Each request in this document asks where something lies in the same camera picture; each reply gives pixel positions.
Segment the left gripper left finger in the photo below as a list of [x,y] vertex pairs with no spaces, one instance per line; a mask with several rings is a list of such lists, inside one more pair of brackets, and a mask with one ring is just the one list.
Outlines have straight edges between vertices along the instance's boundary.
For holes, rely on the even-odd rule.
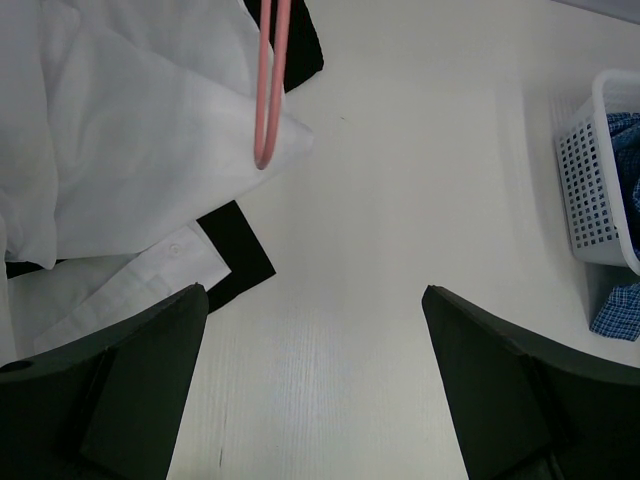
[[4,479],[164,479],[208,315],[191,285],[1,369]]

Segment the pink wire hanger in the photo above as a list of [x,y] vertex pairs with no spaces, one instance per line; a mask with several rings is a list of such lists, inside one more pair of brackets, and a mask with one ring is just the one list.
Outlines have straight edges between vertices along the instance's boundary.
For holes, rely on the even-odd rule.
[[272,7],[270,1],[261,2],[254,129],[254,161],[259,170],[267,168],[276,146],[284,88],[290,13],[291,0],[277,1],[275,45],[272,65],[269,66]]

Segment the blue plaid shirt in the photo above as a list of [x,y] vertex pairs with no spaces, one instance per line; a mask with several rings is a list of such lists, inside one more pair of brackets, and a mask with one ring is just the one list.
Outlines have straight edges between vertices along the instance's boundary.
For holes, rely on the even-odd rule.
[[[607,115],[621,196],[635,259],[639,259],[639,114]],[[639,283],[612,289],[590,330],[606,338],[639,338]]]

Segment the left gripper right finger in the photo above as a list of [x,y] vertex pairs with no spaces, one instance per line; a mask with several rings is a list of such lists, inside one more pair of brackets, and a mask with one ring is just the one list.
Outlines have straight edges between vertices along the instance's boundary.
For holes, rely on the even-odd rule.
[[422,308],[469,478],[638,478],[638,368],[440,286],[426,289]]

